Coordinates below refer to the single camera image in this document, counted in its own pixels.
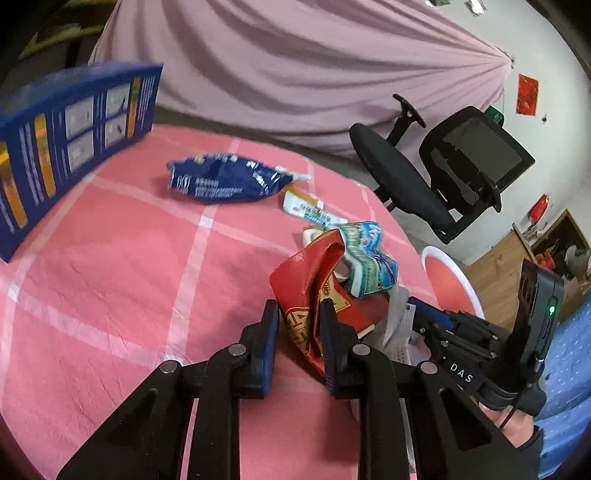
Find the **screw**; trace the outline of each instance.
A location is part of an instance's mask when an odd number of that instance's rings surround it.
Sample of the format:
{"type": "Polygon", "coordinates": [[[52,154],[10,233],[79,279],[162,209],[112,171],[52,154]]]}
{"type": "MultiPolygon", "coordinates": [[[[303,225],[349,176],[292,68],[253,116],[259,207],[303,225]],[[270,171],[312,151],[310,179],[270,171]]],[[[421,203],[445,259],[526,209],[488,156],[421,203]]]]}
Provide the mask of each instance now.
{"type": "Polygon", "coordinates": [[[437,373],[437,365],[432,362],[423,362],[421,364],[421,370],[427,375],[433,375],[437,373]]]}
{"type": "Polygon", "coordinates": [[[353,347],[353,353],[355,355],[359,355],[359,356],[365,356],[368,355],[370,352],[370,348],[365,345],[364,343],[358,343],[357,345],[355,345],[353,347]]]}
{"type": "Polygon", "coordinates": [[[160,364],[160,371],[163,374],[171,374],[177,369],[177,365],[174,360],[166,360],[160,364]]]}
{"type": "Polygon", "coordinates": [[[228,347],[228,352],[232,356],[241,356],[246,353],[246,347],[241,343],[233,343],[228,347]]]}

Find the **red poster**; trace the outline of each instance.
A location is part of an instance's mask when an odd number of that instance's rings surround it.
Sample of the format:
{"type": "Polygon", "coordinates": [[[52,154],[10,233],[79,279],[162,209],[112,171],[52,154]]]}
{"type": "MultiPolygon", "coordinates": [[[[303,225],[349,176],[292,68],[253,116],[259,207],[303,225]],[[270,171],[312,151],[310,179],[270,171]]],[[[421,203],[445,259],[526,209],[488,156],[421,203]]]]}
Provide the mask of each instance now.
{"type": "Polygon", "coordinates": [[[522,115],[535,115],[538,106],[538,93],[540,84],[537,80],[519,75],[519,91],[517,93],[516,113],[522,115]]]}

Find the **pink curtain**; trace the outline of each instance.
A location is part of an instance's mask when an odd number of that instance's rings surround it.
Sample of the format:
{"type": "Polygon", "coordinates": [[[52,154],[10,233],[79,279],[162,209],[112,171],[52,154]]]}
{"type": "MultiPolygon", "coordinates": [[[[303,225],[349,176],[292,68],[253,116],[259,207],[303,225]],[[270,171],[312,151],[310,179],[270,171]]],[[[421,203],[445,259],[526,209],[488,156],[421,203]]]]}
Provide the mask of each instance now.
{"type": "MultiPolygon", "coordinates": [[[[120,0],[91,61],[164,63],[158,103],[351,154],[406,97],[432,128],[499,98],[508,56],[423,0],[120,0]]],[[[412,160],[428,130],[401,149],[412,160]]]]}

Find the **pink tablecloth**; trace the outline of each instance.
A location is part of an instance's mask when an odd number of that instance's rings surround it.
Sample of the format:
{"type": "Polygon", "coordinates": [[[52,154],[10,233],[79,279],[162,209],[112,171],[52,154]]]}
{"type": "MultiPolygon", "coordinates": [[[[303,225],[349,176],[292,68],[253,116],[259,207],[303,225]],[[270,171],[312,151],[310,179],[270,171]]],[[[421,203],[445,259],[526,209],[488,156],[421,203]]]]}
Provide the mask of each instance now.
{"type": "MultiPolygon", "coordinates": [[[[165,164],[233,152],[311,173],[300,184],[351,221],[376,220],[400,283],[436,304],[420,259],[368,190],[278,148],[155,127],[108,160],[0,265],[0,411],[48,479],[166,358],[188,364],[235,342],[272,297],[269,273],[301,248],[278,197],[203,206],[167,190],[165,164]]],[[[298,365],[282,335],[265,401],[242,402],[245,480],[356,477],[358,424],[298,365]]]]}

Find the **dark blue pouch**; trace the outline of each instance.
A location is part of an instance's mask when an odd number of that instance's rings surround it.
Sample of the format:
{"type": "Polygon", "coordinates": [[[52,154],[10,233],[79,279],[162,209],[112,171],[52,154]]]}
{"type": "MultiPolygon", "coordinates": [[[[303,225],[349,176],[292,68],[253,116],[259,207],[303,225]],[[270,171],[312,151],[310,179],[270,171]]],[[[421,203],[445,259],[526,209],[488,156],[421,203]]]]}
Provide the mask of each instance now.
{"type": "Polygon", "coordinates": [[[311,178],[227,153],[171,161],[167,168],[171,190],[194,196],[204,203],[260,200],[278,193],[293,180],[311,178]]]}

